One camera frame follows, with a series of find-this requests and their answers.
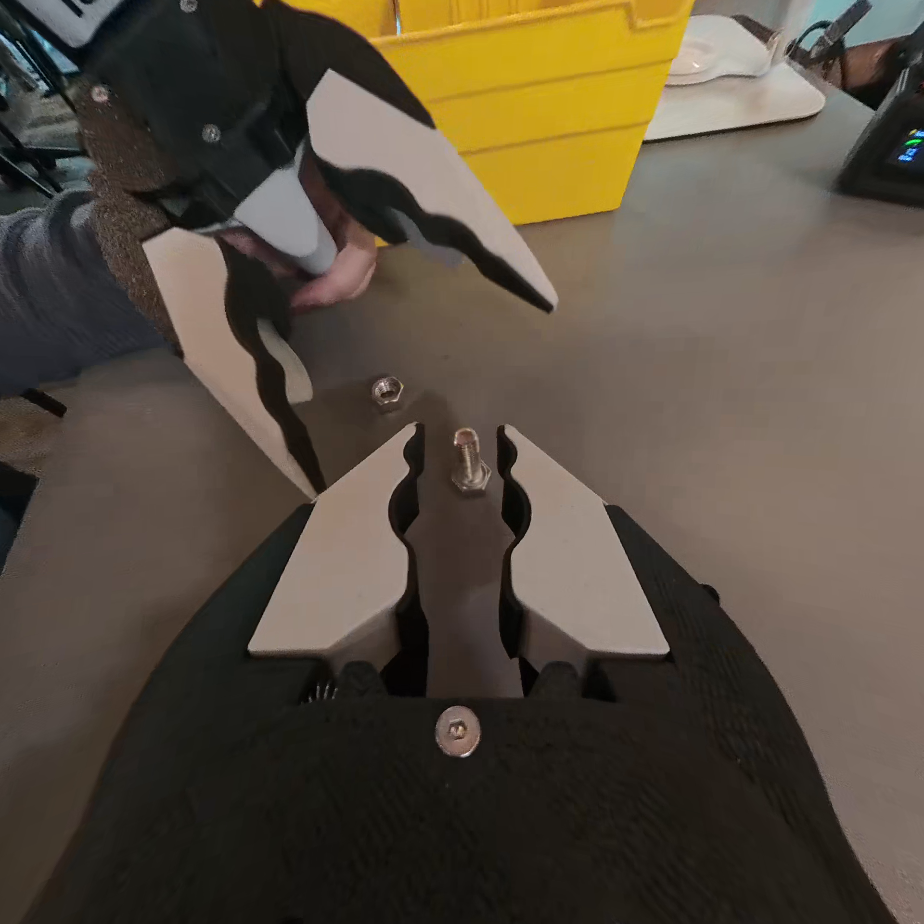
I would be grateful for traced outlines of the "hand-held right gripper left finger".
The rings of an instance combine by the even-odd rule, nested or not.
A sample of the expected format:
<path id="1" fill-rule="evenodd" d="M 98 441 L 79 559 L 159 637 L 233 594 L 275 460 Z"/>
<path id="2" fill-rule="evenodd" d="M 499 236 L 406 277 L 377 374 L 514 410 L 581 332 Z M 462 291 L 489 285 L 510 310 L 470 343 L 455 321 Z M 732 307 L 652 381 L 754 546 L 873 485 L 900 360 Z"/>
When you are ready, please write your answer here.
<path id="1" fill-rule="evenodd" d="M 372 665 L 394 695 L 426 693 L 430 632 L 407 533 L 420 513 L 425 429 L 412 422 L 313 503 L 248 642 L 258 658 L 311 658 L 332 675 Z"/>

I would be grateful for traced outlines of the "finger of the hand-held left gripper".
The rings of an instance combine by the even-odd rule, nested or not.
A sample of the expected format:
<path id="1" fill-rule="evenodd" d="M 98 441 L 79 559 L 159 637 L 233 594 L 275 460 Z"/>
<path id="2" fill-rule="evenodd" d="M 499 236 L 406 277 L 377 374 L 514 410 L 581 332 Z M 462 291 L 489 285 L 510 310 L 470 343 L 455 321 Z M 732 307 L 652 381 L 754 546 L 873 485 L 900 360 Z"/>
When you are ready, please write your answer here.
<path id="1" fill-rule="evenodd" d="M 178 228 L 142 248 L 184 363 L 273 466 L 314 500 L 326 483 L 295 411 L 312 399 L 313 386 L 285 339 L 287 301 L 271 272 L 223 241 Z"/>
<path id="2" fill-rule="evenodd" d="M 332 69 L 306 102 L 308 146 L 328 189 L 392 245 L 455 252 L 547 313 L 558 294 L 444 134 Z"/>

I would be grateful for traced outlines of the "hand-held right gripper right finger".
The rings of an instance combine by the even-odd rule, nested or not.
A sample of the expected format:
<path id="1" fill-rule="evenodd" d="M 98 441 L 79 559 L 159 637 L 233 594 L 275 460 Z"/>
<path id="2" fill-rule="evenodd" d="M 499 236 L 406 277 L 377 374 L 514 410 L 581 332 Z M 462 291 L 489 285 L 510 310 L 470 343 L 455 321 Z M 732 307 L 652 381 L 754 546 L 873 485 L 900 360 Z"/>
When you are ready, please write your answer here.
<path id="1" fill-rule="evenodd" d="M 601 662 L 670 653 L 608 512 L 590 487 L 510 424 L 496 434 L 503 554 L 499 632 L 524 697 L 550 664 L 579 682 Z"/>

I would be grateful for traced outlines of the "yellow plastic bin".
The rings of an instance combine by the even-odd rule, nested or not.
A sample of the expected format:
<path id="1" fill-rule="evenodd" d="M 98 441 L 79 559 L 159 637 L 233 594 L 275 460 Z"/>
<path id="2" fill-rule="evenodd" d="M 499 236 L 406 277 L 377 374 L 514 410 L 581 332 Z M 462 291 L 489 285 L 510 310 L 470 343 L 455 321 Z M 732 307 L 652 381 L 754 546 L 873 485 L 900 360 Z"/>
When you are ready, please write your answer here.
<path id="1" fill-rule="evenodd" d="M 618 209 L 692 1 L 294 1 L 369 39 L 515 225 Z"/>

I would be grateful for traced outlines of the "steel hex bolt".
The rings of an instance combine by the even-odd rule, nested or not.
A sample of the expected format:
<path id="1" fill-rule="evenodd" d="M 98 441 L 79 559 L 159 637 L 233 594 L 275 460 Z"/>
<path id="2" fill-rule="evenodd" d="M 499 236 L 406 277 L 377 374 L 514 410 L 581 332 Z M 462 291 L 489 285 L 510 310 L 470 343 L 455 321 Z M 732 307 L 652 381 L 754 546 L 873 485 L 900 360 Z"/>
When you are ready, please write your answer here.
<path id="1" fill-rule="evenodd" d="M 456 462 L 451 480 L 456 491 L 467 498 L 483 495 L 491 479 L 491 468 L 481 456 L 478 433 L 469 427 L 457 430 L 454 448 Z"/>

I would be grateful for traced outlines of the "person's left forearm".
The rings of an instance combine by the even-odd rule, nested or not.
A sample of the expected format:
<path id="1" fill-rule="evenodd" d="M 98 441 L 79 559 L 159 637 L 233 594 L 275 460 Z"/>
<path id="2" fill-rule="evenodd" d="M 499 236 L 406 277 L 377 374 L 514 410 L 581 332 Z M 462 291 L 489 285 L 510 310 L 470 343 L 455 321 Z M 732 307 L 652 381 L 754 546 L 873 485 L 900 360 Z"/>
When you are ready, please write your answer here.
<path id="1" fill-rule="evenodd" d="M 1 398 L 167 344 L 111 273 L 93 217 L 89 191 L 2 216 Z"/>

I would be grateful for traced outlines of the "person's left hand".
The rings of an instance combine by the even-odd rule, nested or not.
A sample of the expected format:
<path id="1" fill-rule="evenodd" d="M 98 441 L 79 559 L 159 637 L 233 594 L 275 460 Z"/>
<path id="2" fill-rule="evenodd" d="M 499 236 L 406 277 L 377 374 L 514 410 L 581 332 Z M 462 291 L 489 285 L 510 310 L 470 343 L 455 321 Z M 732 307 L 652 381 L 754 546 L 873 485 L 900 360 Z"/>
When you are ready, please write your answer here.
<path id="1" fill-rule="evenodd" d="M 330 269 L 299 288 L 289 300 L 295 313 L 352 301 L 372 281 L 378 258 L 375 236 L 347 214 L 332 232 L 338 252 Z"/>

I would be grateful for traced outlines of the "wooden board on white stand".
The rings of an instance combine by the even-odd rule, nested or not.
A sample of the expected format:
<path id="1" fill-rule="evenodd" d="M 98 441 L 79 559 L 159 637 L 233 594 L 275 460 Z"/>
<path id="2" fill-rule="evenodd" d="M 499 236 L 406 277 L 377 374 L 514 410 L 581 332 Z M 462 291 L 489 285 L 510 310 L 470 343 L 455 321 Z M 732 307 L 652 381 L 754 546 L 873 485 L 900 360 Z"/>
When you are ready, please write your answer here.
<path id="1" fill-rule="evenodd" d="M 821 112 L 825 93 L 787 55 L 813 4 L 771 4 L 768 27 L 742 13 L 689 18 L 644 143 L 799 122 Z"/>

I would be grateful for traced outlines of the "black device with small screen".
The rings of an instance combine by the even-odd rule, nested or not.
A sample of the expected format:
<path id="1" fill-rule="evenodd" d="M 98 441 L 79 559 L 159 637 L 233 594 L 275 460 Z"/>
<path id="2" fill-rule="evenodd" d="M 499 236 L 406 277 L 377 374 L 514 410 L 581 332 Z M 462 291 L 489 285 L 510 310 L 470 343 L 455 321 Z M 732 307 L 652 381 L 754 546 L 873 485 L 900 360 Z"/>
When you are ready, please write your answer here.
<path id="1" fill-rule="evenodd" d="M 923 68 L 903 69 L 835 181 L 855 198 L 923 207 Z"/>

